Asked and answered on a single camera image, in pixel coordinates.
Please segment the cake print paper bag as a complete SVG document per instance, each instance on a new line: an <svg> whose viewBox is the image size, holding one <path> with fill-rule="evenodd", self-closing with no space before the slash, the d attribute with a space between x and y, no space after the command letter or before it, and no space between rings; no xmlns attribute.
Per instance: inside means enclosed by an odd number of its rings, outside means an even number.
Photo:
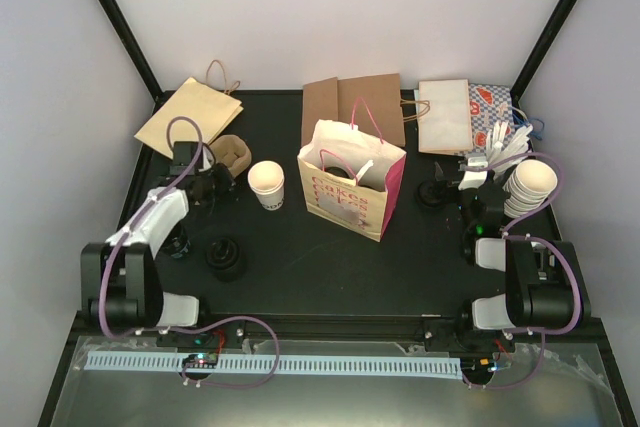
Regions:
<svg viewBox="0 0 640 427"><path fill-rule="evenodd" d="M307 210L379 242L395 211L406 164L406 151L343 123L319 120L297 162Z"/></svg>

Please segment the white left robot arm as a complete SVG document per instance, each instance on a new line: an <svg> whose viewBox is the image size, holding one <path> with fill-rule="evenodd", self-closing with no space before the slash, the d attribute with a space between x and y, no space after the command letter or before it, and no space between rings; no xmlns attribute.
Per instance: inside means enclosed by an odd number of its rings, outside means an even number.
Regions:
<svg viewBox="0 0 640 427"><path fill-rule="evenodd" d="M214 335L213 319L200 312L190 295L163 290L156 257L188 255L190 240L181 221L194 205L206 205L231 192L251 156L233 147L199 146L178 141L168 172L151 184L141 206L102 243L87 244L80 255L81 313L104 333L116 337L146 328L179 327L193 346Z"/></svg>

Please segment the white paper coffee cup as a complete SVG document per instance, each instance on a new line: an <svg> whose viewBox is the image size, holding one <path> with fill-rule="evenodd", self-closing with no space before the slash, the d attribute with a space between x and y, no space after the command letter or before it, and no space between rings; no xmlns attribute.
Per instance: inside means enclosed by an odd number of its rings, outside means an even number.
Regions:
<svg viewBox="0 0 640 427"><path fill-rule="evenodd" d="M283 206L284 181L284 171L274 161L257 162L248 172L249 187L267 211L275 211Z"/></svg>

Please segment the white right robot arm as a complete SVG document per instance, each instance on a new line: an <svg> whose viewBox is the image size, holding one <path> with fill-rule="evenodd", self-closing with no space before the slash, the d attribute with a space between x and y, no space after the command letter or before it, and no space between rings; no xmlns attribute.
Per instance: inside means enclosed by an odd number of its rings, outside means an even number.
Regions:
<svg viewBox="0 0 640 427"><path fill-rule="evenodd" d="M463 222L465 260L505 279L502 293L463 303L454 335L467 350L479 349L491 331L563 335L591 315L573 244L514 230L561 192L560 164L537 152L516 154L511 160L516 165L506 181L499 180L498 170L508 166L509 159L488 164L485 156L471 155L460 165L460 179L449 179L437 168L434 179L416 190L417 201L426 208L455 205Z"/></svg>

